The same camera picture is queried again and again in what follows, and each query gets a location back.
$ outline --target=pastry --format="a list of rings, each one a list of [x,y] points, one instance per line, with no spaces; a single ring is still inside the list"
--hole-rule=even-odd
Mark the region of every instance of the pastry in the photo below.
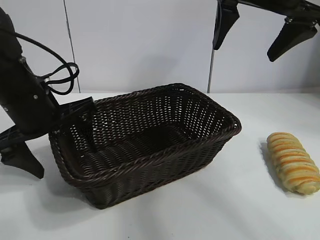
[[[299,140],[287,132],[274,132],[267,138],[276,173],[291,192],[309,195],[320,189],[319,168]]]

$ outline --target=black cable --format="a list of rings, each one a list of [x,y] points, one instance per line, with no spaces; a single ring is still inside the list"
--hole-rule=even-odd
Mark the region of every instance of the black cable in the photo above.
[[[67,63],[59,54],[57,54],[56,52],[54,52],[53,50],[51,50],[50,48],[48,48],[47,46],[41,44],[40,42],[36,41],[36,40],[33,40],[32,38],[29,38],[27,36],[24,36],[20,33],[17,33],[17,32],[13,32],[13,31],[8,31],[4,28],[1,28],[0,27],[0,31],[2,32],[5,32],[11,36],[14,36],[16,38],[19,38],[19,39],[22,39],[22,40],[25,40],[31,44],[34,44],[36,45],[37,47],[47,51],[48,53],[50,53],[51,55],[55,56],[61,63],[62,63],[62,66],[58,67],[55,71],[53,71],[52,73],[49,73],[49,74],[46,74],[44,76],[37,76],[37,75],[34,75],[33,73],[31,73],[33,76],[37,77],[37,78],[48,78],[48,76],[52,76],[53,74],[59,72],[60,70],[62,69],[67,69],[67,71],[69,72],[70,76],[67,77],[67,78],[64,78],[64,79],[61,79],[61,80],[50,80],[48,82],[46,82],[47,84],[47,87],[53,92],[53,93],[56,93],[58,95],[67,95],[69,93],[71,93],[71,91],[73,90],[74,88],[74,85],[75,85],[75,78],[79,75],[79,67],[76,63],[74,62],[69,62]],[[75,67],[76,68],[76,72],[73,73],[71,67]],[[60,91],[57,91],[55,89],[53,89],[51,86],[49,86],[49,84],[63,84],[63,83],[67,83],[67,82],[70,82],[70,87],[67,91],[64,91],[64,92],[60,92]]]

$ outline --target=brown wicker basket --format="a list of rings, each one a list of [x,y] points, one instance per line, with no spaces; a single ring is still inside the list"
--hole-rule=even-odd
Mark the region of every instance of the brown wicker basket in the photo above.
[[[241,131],[232,113],[182,83],[95,103],[49,139],[64,180],[98,209],[205,167]]]

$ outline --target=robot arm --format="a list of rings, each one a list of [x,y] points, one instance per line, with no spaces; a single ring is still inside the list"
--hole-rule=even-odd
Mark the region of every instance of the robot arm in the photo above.
[[[33,74],[18,38],[41,47],[62,62],[62,66],[44,76]],[[70,76],[61,80],[45,81],[46,78],[66,68]],[[59,105],[52,92],[66,95],[74,86],[74,79],[79,74],[78,66],[67,63],[57,53],[41,43],[15,32],[12,21],[0,8],[0,105],[9,115],[15,126],[0,133],[1,161],[5,165],[23,169],[38,178],[44,176],[44,168],[30,152],[25,141],[41,137],[67,121],[83,121],[79,115],[94,109],[91,97]],[[49,84],[70,82],[66,92],[59,92]]]
[[[294,46],[313,38],[320,21],[320,6],[305,0],[217,0],[213,49],[218,50],[240,17],[237,5],[244,4],[286,16],[285,24],[267,55],[274,62]]]

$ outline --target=white tabletop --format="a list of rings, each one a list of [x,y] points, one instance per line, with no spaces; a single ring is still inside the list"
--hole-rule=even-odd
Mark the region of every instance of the white tabletop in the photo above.
[[[66,103],[90,95],[58,99]],[[320,239],[320,192],[308,197],[284,192],[261,151],[270,133],[290,132],[320,167],[320,95],[209,96],[240,119],[242,132],[205,169],[105,210],[90,206],[63,181],[47,136],[29,141],[45,168],[44,179],[0,164],[0,239]],[[11,125],[1,111],[0,130]]]

